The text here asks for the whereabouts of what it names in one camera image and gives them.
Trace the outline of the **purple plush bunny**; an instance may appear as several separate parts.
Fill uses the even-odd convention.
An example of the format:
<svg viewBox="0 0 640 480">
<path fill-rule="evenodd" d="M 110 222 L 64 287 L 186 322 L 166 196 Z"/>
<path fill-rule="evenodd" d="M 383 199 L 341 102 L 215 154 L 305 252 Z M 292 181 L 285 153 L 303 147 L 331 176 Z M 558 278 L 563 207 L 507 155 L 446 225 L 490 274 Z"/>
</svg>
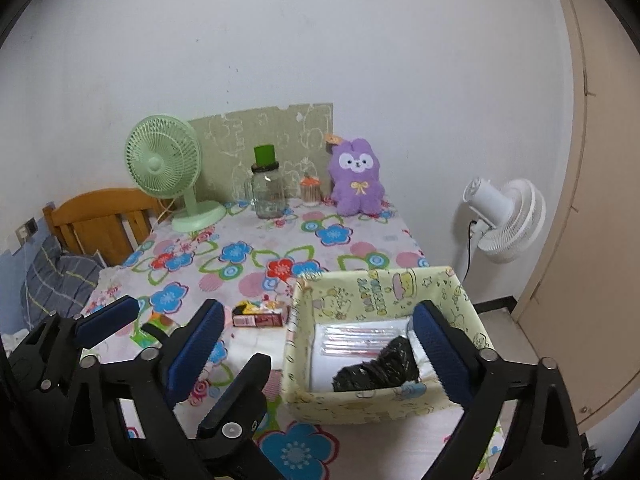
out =
<svg viewBox="0 0 640 480">
<path fill-rule="evenodd" d="M 377 216 L 382 211 L 385 188 L 380 162 L 366 139 L 335 145 L 328 171 L 333 184 L 331 200 L 340 216 Z"/>
</svg>

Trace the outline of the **glass mason jar mug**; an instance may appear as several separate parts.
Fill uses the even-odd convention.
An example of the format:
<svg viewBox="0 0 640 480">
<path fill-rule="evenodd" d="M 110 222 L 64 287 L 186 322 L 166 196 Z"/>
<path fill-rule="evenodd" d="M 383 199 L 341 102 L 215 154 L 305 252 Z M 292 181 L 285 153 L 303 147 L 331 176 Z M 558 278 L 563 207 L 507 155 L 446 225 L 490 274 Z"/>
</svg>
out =
<svg viewBox="0 0 640 480">
<path fill-rule="evenodd" d="M 258 218 L 272 220 L 284 216 L 286 196 L 279 163 L 259 166 L 254 164 L 248 180 L 250 199 Z"/>
</svg>

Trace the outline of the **floral tablecloth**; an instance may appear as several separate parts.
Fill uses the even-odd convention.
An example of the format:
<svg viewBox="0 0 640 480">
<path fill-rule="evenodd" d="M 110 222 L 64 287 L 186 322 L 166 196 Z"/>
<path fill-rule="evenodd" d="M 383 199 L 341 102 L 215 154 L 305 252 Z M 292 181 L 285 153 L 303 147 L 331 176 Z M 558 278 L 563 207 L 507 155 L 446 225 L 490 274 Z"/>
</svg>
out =
<svg viewBox="0 0 640 480">
<path fill-rule="evenodd" d="M 284 216 L 259 219 L 244 203 L 205 230 L 179 233 L 158 226 L 120 266 L 103 271 L 86 311 L 121 296 L 136 298 L 139 315 L 153 309 L 186 325 L 208 298 L 232 310 L 240 301 L 293 303 L 305 273 L 410 269 L 430 266 L 392 205 L 374 217 L 342 217 L 334 207 L 290 203 Z M 190 396 L 175 412 L 188 434 L 239 373 L 226 363 L 224 326 Z M 143 349 L 130 335 L 134 323 L 93 349 L 102 362 L 127 361 Z M 255 440 L 288 479 L 417 479 L 449 440 L 461 408 L 387 422 L 314 425 L 295 420 L 282 403 L 282 370 L 265 386 L 267 414 Z"/>
</svg>

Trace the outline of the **green patterned cardboard panel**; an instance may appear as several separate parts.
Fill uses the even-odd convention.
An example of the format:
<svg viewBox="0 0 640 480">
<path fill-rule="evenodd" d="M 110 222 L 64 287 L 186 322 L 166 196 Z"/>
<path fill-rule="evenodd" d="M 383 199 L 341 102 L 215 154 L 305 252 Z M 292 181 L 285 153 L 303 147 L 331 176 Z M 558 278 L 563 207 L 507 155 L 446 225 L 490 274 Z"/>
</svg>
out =
<svg viewBox="0 0 640 480">
<path fill-rule="evenodd" d="M 202 149 L 202 172 L 195 185 L 200 200 L 242 200 L 259 145 L 274 147 L 288 197 L 300 195 L 299 183 L 306 176 L 320 180 L 324 196 L 331 191 L 326 145 L 326 135 L 333 131 L 331 103 L 239 110 L 192 119 L 190 125 Z"/>
</svg>

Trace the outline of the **beige door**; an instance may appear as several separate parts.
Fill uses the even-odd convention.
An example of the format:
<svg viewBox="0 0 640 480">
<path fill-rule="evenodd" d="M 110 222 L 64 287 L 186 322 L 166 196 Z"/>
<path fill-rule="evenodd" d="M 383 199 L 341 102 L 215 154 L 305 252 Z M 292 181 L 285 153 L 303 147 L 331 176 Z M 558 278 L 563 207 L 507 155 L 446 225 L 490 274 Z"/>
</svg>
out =
<svg viewBox="0 0 640 480">
<path fill-rule="evenodd" d="M 639 52 L 605 0 L 560 0 L 573 123 L 551 229 L 513 316 L 559 364 L 579 430 L 639 388 Z"/>
</svg>

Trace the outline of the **clear plastic packet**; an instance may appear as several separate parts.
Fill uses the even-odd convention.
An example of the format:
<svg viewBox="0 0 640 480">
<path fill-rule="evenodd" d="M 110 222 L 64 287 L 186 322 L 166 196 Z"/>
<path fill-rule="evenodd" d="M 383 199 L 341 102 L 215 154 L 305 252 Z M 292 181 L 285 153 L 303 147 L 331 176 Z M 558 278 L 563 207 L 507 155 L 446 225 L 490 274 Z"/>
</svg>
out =
<svg viewBox="0 0 640 480">
<path fill-rule="evenodd" d="M 325 325 L 317 330 L 314 350 L 330 358 L 375 358 L 406 331 L 395 326 Z"/>
</svg>

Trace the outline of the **green desk fan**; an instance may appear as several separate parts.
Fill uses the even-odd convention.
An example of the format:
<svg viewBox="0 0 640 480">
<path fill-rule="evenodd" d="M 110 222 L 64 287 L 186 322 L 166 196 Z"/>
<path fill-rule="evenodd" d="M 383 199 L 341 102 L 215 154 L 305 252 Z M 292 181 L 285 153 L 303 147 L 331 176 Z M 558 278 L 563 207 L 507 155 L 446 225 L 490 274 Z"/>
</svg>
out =
<svg viewBox="0 0 640 480">
<path fill-rule="evenodd" d="M 216 200 L 196 198 L 202 163 L 198 135 L 190 124 L 174 116 L 143 118 L 126 141 L 125 165 L 137 187 L 158 200 L 183 201 L 171 220 L 177 232 L 201 231 L 226 215 L 226 208 Z"/>
</svg>

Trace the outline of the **black fuzzy sock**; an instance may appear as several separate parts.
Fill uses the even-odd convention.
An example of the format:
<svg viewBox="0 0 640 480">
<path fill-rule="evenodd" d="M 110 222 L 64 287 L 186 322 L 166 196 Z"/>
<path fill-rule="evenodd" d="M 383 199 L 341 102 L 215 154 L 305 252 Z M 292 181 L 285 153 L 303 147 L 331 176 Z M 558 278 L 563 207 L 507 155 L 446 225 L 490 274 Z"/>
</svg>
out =
<svg viewBox="0 0 640 480">
<path fill-rule="evenodd" d="M 332 378 L 334 392 L 364 391 L 400 387 L 416 382 L 420 370 L 408 338 L 397 336 L 377 358 L 343 367 Z"/>
</svg>

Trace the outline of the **white clip fan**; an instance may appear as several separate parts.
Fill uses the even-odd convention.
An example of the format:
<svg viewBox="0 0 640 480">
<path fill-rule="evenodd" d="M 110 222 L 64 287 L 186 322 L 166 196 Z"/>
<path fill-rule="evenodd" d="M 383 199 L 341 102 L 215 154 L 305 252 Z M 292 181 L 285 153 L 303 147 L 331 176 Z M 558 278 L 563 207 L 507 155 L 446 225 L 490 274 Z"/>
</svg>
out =
<svg viewBox="0 0 640 480">
<path fill-rule="evenodd" d="M 471 228 L 470 257 L 479 250 L 493 263 L 509 263 L 526 252 L 546 220 L 544 196 L 527 179 L 496 188 L 486 179 L 474 178 L 462 202 L 477 216 Z"/>
</svg>

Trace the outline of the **green cup behind jar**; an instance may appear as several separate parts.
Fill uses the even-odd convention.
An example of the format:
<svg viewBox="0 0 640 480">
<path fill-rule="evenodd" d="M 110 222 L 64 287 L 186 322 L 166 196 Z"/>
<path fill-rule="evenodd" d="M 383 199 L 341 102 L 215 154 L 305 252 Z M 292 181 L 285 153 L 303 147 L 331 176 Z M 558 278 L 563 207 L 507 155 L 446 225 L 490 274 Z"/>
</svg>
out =
<svg viewBox="0 0 640 480">
<path fill-rule="evenodd" d="M 276 150 L 272 144 L 262 144 L 254 147 L 255 166 L 264 168 L 277 162 Z"/>
</svg>

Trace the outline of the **grey plaid pillow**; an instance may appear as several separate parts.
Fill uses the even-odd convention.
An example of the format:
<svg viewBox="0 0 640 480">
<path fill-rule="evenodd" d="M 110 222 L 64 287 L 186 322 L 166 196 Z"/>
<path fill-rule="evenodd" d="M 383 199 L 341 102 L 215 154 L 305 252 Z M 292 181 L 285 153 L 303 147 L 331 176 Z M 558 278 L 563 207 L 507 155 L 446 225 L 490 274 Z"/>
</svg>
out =
<svg viewBox="0 0 640 480">
<path fill-rule="evenodd" d="M 98 286 L 104 268 L 99 254 L 75 255 L 49 235 L 28 266 L 21 288 L 27 327 L 32 330 L 52 312 L 63 318 L 78 314 Z"/>
</svg>

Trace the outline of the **green tissue pack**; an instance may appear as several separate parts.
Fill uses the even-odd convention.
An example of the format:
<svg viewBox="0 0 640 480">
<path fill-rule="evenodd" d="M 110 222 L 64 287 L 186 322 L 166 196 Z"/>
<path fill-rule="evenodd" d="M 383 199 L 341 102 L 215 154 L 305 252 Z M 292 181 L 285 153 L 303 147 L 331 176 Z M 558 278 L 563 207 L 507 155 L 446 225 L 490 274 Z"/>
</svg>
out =
<svg viewBox="0 0 640 480">
<path fill-rule="evenodd" d="M 146 310 L 134 322 L 131 341 L 141 349 L 158 347 L 164 337 L 170 336 L 180 325 L 172 318 L 153 309 Z"/>
</svg>

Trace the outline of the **red yellow snack box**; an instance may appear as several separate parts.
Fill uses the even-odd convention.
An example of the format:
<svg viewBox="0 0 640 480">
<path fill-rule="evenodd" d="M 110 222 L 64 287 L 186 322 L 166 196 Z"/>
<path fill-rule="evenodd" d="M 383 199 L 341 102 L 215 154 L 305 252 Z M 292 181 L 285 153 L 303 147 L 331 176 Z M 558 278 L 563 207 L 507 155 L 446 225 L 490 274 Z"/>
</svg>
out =
<svg viewBox="0 0 640 480">
<path fill-rule="evenodd" d="M 234 327 L 283 327 L 288 320 L 288 306 L 280 301 L 240 301 L 232 310 Z"/>
</svg>

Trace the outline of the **wooden chair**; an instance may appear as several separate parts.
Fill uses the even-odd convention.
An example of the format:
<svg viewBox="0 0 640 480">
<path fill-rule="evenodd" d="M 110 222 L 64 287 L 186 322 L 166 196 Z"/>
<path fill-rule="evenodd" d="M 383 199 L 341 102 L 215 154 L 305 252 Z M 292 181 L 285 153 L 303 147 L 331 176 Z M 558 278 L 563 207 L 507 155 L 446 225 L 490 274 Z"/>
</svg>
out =
<svg viewBox="0 0 640 480">
<path fill-rule="evenodd" d="M 78 256 L 98 252 L 108 266 L 119 266 L 151 235 L 151 219 L 163 206 L 138 188 L 104 188 L 44 206 L 42 213 L 64 249 Z"/>
</svg>

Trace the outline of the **cotton swab container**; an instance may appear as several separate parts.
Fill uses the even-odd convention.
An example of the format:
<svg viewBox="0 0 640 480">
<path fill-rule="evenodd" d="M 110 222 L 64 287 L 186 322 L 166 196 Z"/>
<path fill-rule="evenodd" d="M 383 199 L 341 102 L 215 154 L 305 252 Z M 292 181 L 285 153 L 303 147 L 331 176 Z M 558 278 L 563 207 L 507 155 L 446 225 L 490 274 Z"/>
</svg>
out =
<svg viewBox="0 0 640 480">
<path fill-rule="evenodd" d="M 305 206 L 317 206 L 322 201 L 321 182 L 316 177 L 306 174 L 299 182 L 300 199 Z"/>
</svg>

